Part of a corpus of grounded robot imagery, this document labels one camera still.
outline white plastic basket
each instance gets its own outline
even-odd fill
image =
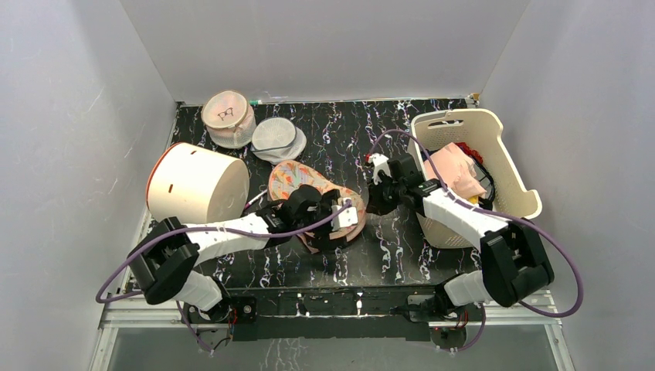
[[[539,194],[536,190],[525,189],[501,140],[503,125],[493,112],[483,109],[431,112],[414,117],[411,128],[412,135],[430,151],[441,149],[450,142],[461,141],[478,151],[484,160],[484,167],[494,177],[495,210],[527,219],[541,213]],[[414,141],[409,141],[407,149],[425,174],[419,147]],[[442,223],[417,216],[430,245],[443,249],[471,246],[470,242]]]

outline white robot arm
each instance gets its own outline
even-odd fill
[[[162,220],[133,250],[129,265],[148,304],[175,299],[209,317],[222,318],[229,310],[229,303],[222,303],[225,288],[212,277],[193,271],[194,267],[237,251],[276,246],[299,229],[314,234],[315,246],[333,250],[345,241],[330,240],[329,234],[356,223],[357,211],[350,199],[339,197],[338,190],[321,195],[314,187],[302,185],[288,200],[237,220],[187,225],[174,217]],[[176,230],[184,232],[151,242]],[[152,246],[144,249],[146,244]]]
[[[403,204],[444,224],[480,251],[480,271],[459,274],[436,288],[438,315],[490,300],[509,307],[553,282],[544,246],[533,229],[475,213],[476,206],[442,188],[436,179],[426,181],[410,155],[389,160],[373,154],[368,163],[373,179],[368,184],[367,213],[384,215]]]

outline white wall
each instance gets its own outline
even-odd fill
[[[175,103],[118,0],[3,2],[0,369],[87,369]]]
[[[564,321],[578,369],[655,363],[655,3],[534,0],[481,96],[544,201],[538,222],[582,269]],[[558,307],[575,299],[555,261]]]
[[[480,92],[528,0],[121,0],[173,98]]]

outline black marble surface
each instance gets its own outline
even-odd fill
[[[255,116],[257,122],[268,117],[289,118],[307,136],[307,147],[297,160],[335,184],[359,192],[366,201],[371,171],[362,166],[363,158],[384,130],[409,129],[418,114],[466,106],[464,99],[262,104],[255,106]],[[273,166],[255,157],[249,147],[229,150],[215,145],[205,131],[200,110],[178,110],[172,143],[188,142],[241,158],[250,172],[249,198],[264,190]],[[382,153],[392,157],[405,151],[407,143],[394,136],[381,144]],[[416,215],[400,207],[386,216],[369,215],[360,236],[335,254],[310,254],[298,239],[292,239],[278,247],[205,262],[202,270],[215,274],[228,288],[328,288],[439,283],[457,272],[475,270],[478,262],[477,252],[471,248],[430,247]]]

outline mesh laundry bag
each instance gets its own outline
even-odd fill
[[[255,111],[243,95],[233,90],[212,97],[200,115],[209,137],[221,147],[241,148],[253,137]]]
[[[283,117],[260,122],[253,133],[253,154],[274,165],[293,160],[305,149],[305,134]]]

